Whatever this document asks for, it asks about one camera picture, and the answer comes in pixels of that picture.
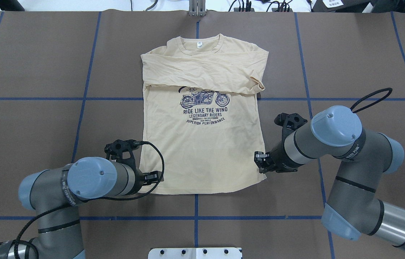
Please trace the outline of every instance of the beige t-shirt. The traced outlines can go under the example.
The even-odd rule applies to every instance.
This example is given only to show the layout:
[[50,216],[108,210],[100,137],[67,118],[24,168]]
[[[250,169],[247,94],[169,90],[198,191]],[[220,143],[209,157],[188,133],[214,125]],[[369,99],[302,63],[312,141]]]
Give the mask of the beige t-shirt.
[[[257,45],[221,34],[173,38],[142,54],[143,140],[158,147],[166,166],[153,193],[234,192],[266,178],[253,154],[264,152],[257,93],[267,59]],[[150,146],[139,168],[161,170]]]

